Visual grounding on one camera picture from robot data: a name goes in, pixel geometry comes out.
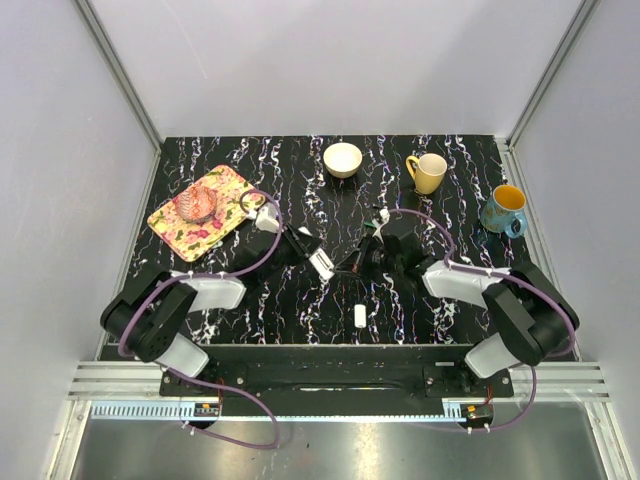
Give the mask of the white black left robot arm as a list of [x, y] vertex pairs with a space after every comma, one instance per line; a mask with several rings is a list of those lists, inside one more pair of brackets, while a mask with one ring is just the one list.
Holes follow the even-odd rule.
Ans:
[[173, 369], [193, 394], [205, 395], [215, 387], [217, 373], [208, 365], [209, 355], [181, 333], [187, 316], [236, 309], [275, 273], [304, 262], [324, 281], [334, 275], [321, 239], [287, 225], [272, 246], [246, 249], [230, 273], [183, 273], [153, 264], [125, 284], [102, 312], [100, 325], [119, 341], [122, 356]]

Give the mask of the aluminium frame post right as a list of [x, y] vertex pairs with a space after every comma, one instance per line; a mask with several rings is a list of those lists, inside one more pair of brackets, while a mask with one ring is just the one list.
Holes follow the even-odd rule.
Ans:
[[553, 85], [554, 80], [600, 4], [601, 2], [599, 0], [582, 0], [579, 3], [532, 94], [527, 100], [523, 111], [519, 115], [511, 132], [505, 138], [505, 144], [509, 150], [515, 149], [538, 107], [544, 100], [545, 95]]

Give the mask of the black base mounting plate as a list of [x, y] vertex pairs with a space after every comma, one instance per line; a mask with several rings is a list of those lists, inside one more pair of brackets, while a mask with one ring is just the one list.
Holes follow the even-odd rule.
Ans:
[[438, 415], [446, 399], [464, 403], [510, 399], [502, 369], [482, 380], [464, 367], [468, 346], [442, 345], [214, 345], [206, 347], [207, 382], [229, 387], [226, 416], [260, 409], [237, 394], [247, 391], [284, 417], [391, 417]]

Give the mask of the aluminium frame post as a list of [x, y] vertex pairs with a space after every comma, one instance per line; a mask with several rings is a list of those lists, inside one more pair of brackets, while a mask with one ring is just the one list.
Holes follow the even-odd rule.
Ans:
[[538, 107], [544, 100], [545, 95], [553, 85], [554, 80], [600, 4], [601, 2], [599, 0], [582, 0], [579, 3], [532, 94], [527, 100], [523, 111], [519, 115], [511, 132], [505, 138], [505, 144], [509, 150], [515, 149]]
[[126, 72], [124, 64], [109, 38], [106, 27], [99, 18], [93, 3], [88, 0], [72, 0], [71, 3], [87, 28], [146, 139], [155, 151], [160, 151], [163, 139]]

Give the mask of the blue butterfly mug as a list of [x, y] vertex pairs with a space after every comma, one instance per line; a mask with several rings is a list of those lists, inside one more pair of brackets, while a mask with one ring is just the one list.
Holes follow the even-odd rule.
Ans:
[[524, 235], [528, 221], [524, 213], [527, 205], [525, 194], [512, 185], [496, 187], [482, 209], [482, 226], [496, 234], [506, 234], [515, 239]]

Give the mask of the cream ceramic bowl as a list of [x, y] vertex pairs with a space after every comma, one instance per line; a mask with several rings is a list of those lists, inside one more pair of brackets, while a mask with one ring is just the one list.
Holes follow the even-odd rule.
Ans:
[[323, 154], [327, 171], [335, 178], [346, 179], [356, 174], [363, 155], [360, 149], [350, 143], [340, 142], [329, 146]]

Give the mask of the pink patterned glass bowl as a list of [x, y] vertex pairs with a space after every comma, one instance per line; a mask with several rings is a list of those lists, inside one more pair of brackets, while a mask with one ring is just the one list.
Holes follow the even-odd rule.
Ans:
[[204, 185], [191, 185], [172, 201], [178, 216], [190, 223], [210, 219], [217, 208], [216, 192]]

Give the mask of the aluminium frame post left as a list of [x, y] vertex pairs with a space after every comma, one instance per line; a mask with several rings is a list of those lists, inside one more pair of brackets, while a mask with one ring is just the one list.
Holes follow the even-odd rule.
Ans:
[[126, 72], [124, 64], [109, 38], [106, 27], [99, 18], [93, 3], [88, 0], [72, 0], [71, 3], [87, 28], [146, 139], [155, 151], [160, 151], [163, 139]]

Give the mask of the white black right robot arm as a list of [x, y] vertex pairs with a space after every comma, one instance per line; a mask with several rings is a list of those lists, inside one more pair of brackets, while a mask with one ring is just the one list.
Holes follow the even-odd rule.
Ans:
[[465, 266], [427, 254], [413, 234], [370, 231], [334, 272], [365, 281], [389, 275], [420, 293], [486, 310], [497, 332], [471, 348], [454, 373], [456, 387], [468, 396], [480, 394], [501, 370], [516, 364], [535, 367], [571, 351], [580, 326], [567, 300], [534, 263]]

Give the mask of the white remote control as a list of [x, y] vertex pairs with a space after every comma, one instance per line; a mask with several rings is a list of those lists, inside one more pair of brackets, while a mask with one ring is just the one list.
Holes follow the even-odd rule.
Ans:
[[[300, 227], [298, 230], [311, 234], [306, 227]], [[321, 246], [308, 258], [308, 261], [323, 281], [329, 281], [334, 276], [334, 264]]]

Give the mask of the white remote battery cover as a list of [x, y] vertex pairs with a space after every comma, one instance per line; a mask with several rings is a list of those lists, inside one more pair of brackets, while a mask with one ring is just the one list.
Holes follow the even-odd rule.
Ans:
[[366, 306], [363, 304], [356, 304], [354, 306], [354, 326], [357, 329], [363, 329], [367, 326], [367, 311]]

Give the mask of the yellow mug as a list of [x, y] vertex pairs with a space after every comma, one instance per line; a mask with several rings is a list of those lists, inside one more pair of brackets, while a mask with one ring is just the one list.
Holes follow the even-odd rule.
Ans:
[[434, 153], [420, 157], [410, 155], [405, 163], [416, 191], [424, 195], [432, 194], [439, 187], [448, 168], [446, 160]]

